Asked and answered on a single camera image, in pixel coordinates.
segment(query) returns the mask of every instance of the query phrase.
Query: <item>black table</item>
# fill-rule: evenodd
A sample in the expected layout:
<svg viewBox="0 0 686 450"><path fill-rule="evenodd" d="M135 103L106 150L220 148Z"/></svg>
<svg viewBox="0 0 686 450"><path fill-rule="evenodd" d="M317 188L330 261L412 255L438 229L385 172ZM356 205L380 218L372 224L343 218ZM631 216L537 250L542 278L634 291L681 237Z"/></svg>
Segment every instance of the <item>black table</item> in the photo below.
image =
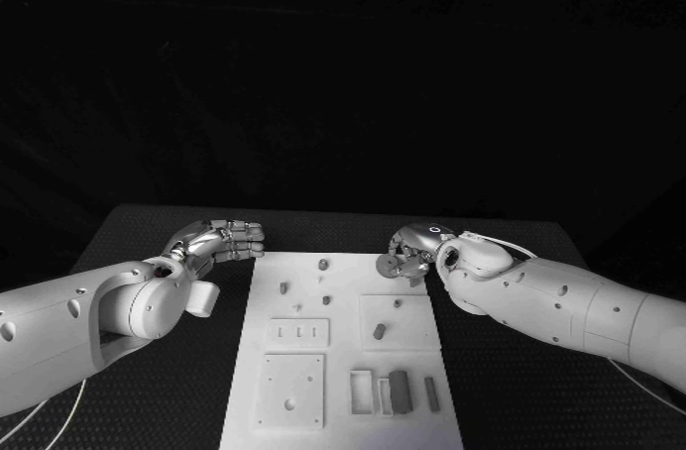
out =
<svg viewBox="0 0 686 450"><path fill-rule="evenodd" d="M550 222L122 205L95 234L73 273L158 255L171 234L197 219L262 224L266 251L385 253L393 233L431 221L523 246L583 267ZM207 281L220 297L207 319L184 313L164 339L85 383L82 402L53 449L219 448L253 261L219 264ZM536 341L487 316L461 311L428 275L457 421L467 450L684 449L686 422L596 356ZM667 398L660 382L628 370ZM7 449L42 449L68 418L79 386L47 402ZM0 436L30 409L0 419Z"/></svg>

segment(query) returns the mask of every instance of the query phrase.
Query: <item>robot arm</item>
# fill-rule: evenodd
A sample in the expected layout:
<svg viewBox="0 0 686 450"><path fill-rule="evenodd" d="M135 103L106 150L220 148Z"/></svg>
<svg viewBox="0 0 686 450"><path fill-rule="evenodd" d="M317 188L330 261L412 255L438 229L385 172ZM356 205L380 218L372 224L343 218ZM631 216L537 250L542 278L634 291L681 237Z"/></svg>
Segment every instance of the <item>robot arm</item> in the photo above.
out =
<svg viewBox="0 0 686 450"><path fill-rule="evenodd" d="M470 232L454 237L436 224L412 224L398 236L413 257L425 252L421 265L435 262L461 309L545 343L628 364L686 393L686 303L558 262L522 262L487 238ZM383 276L405 276L402 260L392 267L392 254L379 258ZM428 271L418 269L408 277Z"/></svg>
<svg viewBox="0 0 686 450"><path fill-rule="evenodd" d="M174 328L183 311L212 314L213 263L264 255L259 224L197 221L160 257L0 294L0 417L36 405ZM118 338L104 343L99 334Z"/></svg>

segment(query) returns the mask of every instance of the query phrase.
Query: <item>small cylinder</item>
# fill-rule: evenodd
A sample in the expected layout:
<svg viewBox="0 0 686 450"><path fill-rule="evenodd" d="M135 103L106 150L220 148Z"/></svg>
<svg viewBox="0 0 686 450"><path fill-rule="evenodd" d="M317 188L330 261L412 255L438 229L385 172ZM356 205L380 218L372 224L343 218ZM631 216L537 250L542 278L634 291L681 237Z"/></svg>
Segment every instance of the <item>small cylinder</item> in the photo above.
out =
<svg viewBox="0 0 686 450"><path fill-rule="evenodd" d="M411 382L405 371L392 371L389 373L390 384L390 405L393 413L412 412Z"/></svg>
<svg viewBox="0 0 686 450"><path fill-rule="evenodd" d="M438 412L439 411L438 395L435 394L435 384L432 383L432 378L425 378L425 384L426 384L426 395L428 395L428 408L431 409L431 412Z"/></svg>
<svg viewBox="0 0 686 450"><path fill-rule="evenodd" d="M385 332L386 332L386 325L379 323L375 329L375 339L382 339Z"/></svg>

